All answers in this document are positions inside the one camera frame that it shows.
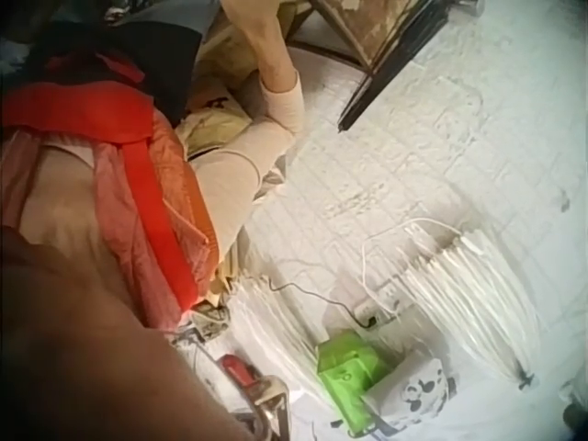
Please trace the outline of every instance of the green plastic item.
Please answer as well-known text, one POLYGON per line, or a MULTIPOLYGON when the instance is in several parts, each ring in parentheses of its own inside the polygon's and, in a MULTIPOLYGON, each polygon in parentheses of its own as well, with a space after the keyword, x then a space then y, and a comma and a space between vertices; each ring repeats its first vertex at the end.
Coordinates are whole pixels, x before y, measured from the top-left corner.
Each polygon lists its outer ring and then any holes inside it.
POLYGON ((317 352, 322 384, 351 435, 360 435, 374 423, 361 397, 390 374, 390 367, 353 331, 345 331, 320 344, 317 352))

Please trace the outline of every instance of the red fabric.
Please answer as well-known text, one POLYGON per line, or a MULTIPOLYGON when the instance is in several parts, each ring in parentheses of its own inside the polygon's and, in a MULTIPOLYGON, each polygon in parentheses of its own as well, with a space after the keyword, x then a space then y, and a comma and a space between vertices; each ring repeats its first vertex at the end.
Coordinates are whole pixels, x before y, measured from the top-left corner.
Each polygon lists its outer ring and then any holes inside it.
MULTIPOLYGON (((139 78, 134 66, 100 56, 107 65, 139 78)), ((63 59, 55 60, 57 67, 63 59)), ((184 256, 164 205, 160 184, 149 155, 153 136, 153 100, 116 82, 85 85, 36 83, 7 94, 2 125, 39 132, 64 132, 118 145, 126 178, 141 224, 157 264, 181 311, 198 301, 198 285, 184 256)))
MULTIPOLYGON (((68 63, 75 61, 77 55, 78 54, 72 53, 69 55, 63 55, 61 57, 51 57, 49 58, 49 61, 45 63, 45 69, 51 71, 61 69, 68 63)), ((113 58, 102 55, 101 53, 97 53, 95 56, 102 60, 106 66, 108 66, 108 69, 126 76, 136 84, 140 83, 145 78, 145 73, 132 64, 126 63, 124 61, 114 60, 113 58)))
POLYGON ((122 146, 130 191, 137 204, 141 223, 153 248, 157 263, 177 298, 182 311, 189 310, 198 300, 196 283, 169 224, 147 143, 141 141, 122 146))

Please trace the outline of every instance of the white tiled floor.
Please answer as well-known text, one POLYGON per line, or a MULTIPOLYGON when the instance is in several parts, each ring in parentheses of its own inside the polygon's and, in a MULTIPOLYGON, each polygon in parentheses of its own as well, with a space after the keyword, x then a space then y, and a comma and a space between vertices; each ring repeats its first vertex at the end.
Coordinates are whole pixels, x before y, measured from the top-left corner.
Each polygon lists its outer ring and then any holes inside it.
MULTIPOLYGON (((487 4, 479 19, 452 14, 348 133, 335 123, 360 76, 296 52, 309 133, 288 182, 247 225, 283 278, 325 294, 337 286, 350 304, 363 295, 338 274, 358 274, 374 232, 426 214, 499 233, 544 321, 540 386, 520 394, 470 372, 439 418, 399 439, 561 439, 557 392, 586 357, 585 3, 487 4)), ((300 302, 322 320, 318 300, 300 302)), ((309 406, 295 408, 295 439, 312 439, 311 425, 317 440, 346 439, 309 406)))

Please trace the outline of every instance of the sleeve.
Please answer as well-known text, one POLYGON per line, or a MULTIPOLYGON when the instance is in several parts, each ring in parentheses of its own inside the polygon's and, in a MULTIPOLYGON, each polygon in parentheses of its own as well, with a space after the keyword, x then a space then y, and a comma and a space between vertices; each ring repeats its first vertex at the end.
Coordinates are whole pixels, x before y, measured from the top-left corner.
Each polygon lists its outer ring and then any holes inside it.
POLYGON ((261 84, 266 114, 223 148, 191 163, 209 211, 222 259, 251 212, 262 179, 304 126, 300 79, 286 93, 261 84))

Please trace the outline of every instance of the white thread bundle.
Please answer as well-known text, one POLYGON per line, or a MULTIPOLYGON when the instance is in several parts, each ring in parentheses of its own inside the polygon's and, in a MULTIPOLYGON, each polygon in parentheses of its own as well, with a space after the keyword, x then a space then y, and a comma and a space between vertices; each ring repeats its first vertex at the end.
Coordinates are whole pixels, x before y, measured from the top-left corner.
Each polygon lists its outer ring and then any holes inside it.
POLYGON ((290 392, 301 390, 330 408, 316 374, 315 344, 283 296, 272 292, 266 282, 249 277, 233 288, 228 304, 232 335, 254 366, 283 379, 290 392))
MULTIPOLYGON (((502 253, 486 234, 475 231, 459 235, 435 255, 427 254, 394 277, 394 287, 479 366, 522 389, 533 378, 537 313, 502 253)), ((384 309, 390 306, 390 299, 376 301, 384 309)))

